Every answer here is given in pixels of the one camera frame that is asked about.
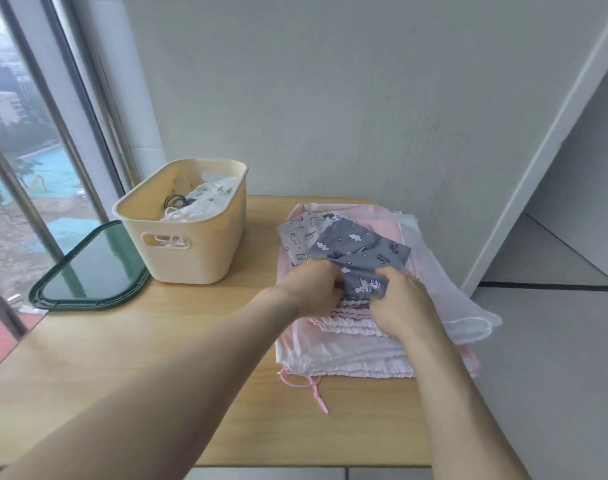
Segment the person's left hand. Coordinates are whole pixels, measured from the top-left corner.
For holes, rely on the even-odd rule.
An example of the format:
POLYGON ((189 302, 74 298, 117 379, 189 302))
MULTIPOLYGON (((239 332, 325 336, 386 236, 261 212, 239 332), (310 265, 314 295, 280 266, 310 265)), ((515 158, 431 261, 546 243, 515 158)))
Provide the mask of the person's left hand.
POLYGON ((326 258, 308 258, 276 285, 293 304, 295 318, 326 316, 338 306, 341 298, 339 301, 332 299, 327 261, 326 258))

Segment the person's right hand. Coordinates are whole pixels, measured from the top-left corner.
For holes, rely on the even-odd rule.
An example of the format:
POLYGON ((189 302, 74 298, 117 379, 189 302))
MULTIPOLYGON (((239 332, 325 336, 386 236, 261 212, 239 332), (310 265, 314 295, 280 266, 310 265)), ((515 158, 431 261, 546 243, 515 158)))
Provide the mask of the person's right hand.
POLYGON ((447 339, 425 285, 410 275, 410 283, 388 285, 382 296, 370 301, 372 319, 387 335, 405 348, 437 344, 447 339))

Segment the grey cloud print cloth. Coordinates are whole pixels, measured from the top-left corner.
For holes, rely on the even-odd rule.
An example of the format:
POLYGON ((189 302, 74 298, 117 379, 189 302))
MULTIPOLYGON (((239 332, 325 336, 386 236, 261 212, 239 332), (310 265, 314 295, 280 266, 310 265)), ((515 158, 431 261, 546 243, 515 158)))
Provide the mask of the grey cloud print cloth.
POLYGON ((340 218, 329 225, 310 246, 311 258, 326 258, 343 274, 342 300, 368 303, 372 295, 382 296, 388 285, 376 270, 393 267, 405 270, 411 248, 340 218))

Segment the person's right forearm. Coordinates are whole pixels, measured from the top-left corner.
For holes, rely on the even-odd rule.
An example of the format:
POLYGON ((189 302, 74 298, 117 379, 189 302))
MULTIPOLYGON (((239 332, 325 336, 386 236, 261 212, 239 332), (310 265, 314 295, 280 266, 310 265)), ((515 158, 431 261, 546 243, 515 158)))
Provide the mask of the person's right forearm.
POLYGON ((532 480, 439 322, 404 322, 427 425, 434 480, 532 480))

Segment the person's left forearm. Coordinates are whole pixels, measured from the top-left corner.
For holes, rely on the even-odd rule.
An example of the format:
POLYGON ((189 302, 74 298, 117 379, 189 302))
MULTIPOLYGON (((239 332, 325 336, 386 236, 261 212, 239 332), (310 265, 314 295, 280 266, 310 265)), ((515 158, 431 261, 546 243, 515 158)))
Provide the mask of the person's left forearm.
POLYGON ((204 336, 69 420, 0 480, 184 480, 269 347, 299 315, 266 289, 204 336))

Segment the pink smocked garment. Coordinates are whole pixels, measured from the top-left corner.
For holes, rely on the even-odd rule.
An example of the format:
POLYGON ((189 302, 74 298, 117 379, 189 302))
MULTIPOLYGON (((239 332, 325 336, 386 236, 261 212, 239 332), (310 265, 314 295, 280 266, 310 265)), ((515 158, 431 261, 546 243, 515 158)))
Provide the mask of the pink smocked garment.
POLYGON ((307 320, 322 331, 367 337, 388 337, 372 319, 368 299, 342 299, 329 315, 308 317, 307 320))

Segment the pale pink folded cloth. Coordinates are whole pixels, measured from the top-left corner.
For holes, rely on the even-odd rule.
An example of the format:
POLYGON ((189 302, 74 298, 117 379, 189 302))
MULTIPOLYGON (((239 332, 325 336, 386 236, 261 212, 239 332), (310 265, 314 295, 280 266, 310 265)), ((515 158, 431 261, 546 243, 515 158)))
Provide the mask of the pale pink folded cloth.
MULTIPOLYGON (((393 211, 385 209, 378 205, 358 205, 347 203, 299 204, 291 211, 291 213, 287 217, 287 220, 298 217, 301 214, 304 214, 305 212, 334 212, 336 214, 346 214, 350 219, 352 219, 351 221, 354 221, 358 225, 364 226, 369 230, 373 230, 374 232, 380 234, 383 237, 403 244, 398 222, 395 219, 387 217, 388 212, 393 211)), ((291 266, 291 261, 283 246, 278 256, 279 257, 277 278, 278 281, 281 281, 287 275, 287 273, 291 271, 294 267, 291 266)), ((475 355, 469 350, 469 345, 470 344, 458 346, 460 346, 460 351, 462 353, 462 356, 464 357, 464 362, 468 371, 474 374, 476 373, 476 369, 478 368, 478 361, 475 355)), ((280 372, 280 374, 284 376, 285 374, 289 373, 287 373, 287 371, 285 371, 282 367, 282 371, 280 372)), ((310 382, 313 382, 314 378, 318 377, 310 377, 307 379, 309 379, 310 382)))

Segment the white sheer cloth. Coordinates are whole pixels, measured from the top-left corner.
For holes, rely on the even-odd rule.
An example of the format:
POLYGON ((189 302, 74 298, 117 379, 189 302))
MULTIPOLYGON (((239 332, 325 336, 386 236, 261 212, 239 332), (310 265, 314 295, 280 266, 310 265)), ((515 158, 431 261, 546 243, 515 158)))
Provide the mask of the white sheer cloth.
POLYGON ((405 269, 424 284, 452 342, 467 345, 489 338, 502 325, 501 317, 474 303, 451 281, 423 241, 416 217, 401 212, 388 212, 387 217, 398 222, 402 243, 411 248, 405 269))

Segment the light grey animal print cloth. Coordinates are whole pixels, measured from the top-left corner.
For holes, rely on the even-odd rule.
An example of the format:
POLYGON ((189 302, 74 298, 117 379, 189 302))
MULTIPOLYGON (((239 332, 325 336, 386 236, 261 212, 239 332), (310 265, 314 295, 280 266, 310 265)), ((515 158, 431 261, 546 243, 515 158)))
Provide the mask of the light grey animal print cloth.
POLYGON ((305 212, 278 226, 276 232, 280 236, 282 246, 291 261, 291 266, 299 266, 302 261, 306 260, 308 250, 319 238, 319 235, 328 226, 332 226, 341 219, 352 220, 346 214, 305 212))

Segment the white gathered garment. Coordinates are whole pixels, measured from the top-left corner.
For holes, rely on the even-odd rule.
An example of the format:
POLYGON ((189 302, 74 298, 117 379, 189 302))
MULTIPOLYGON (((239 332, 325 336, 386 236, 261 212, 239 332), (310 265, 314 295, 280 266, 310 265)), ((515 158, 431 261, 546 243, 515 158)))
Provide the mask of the white gathered garment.
POLYGON ((323 331, 298 319, 275 342, 276 362, 292 376, 414 378, 402 344, 392 337, 323 331))

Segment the cream plastic basket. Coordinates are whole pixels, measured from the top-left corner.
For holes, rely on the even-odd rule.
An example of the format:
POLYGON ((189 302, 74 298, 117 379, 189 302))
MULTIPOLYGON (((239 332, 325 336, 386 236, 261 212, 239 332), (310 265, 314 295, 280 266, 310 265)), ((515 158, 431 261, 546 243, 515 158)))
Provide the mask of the cream plastic basket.
POLYGON ((225 277, 246 227, 247 173, 248 167, 234 160, 175 160, 114 204, 114 215, 156 280, 204 285, 225 277), (223 213, 196 223, 161 221, 166 197, 225 177, 239 177, 241 183, 223 213))

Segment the dark green tray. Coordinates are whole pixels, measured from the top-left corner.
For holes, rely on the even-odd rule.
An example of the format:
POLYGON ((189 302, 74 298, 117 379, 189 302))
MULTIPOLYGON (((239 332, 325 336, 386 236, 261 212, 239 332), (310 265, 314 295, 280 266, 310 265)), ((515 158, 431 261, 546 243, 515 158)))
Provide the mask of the dark green tray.
POLYGON ((92 230, 28 293, 40 310, 107 310, 135 298, 151 274, 124 224, 114 220, 92 230))

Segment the metal window railing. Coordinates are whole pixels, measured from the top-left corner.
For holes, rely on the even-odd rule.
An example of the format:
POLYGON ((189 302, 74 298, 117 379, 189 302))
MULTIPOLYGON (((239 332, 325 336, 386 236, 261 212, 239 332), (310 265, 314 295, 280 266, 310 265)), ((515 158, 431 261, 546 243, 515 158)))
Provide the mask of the metal window railing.
MULTIPOLYGON (((35 238, 44 249, 43 253, 34 253, 32 255, 27 251, 24 252, 24 257, 28 261, 30 277, 34 281, 37 281, 50 266, 61 258, 61 249, 1 150, 0 183, 3 184, 15 206, 23 215, 26 224, 30 227, 35 238)), ((28 334, 27 325, 16 313, 14 307, 2 295, 0 295, 0 323, 17 342, 28 334)))

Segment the grey window frame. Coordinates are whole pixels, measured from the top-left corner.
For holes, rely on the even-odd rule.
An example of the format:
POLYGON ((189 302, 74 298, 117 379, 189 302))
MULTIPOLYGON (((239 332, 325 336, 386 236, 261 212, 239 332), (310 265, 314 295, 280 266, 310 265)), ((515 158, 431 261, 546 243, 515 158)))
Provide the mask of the grey window frame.
POLYGON ((0 0, 10 37, 100 223, 166 163, 125 0, 0 0))

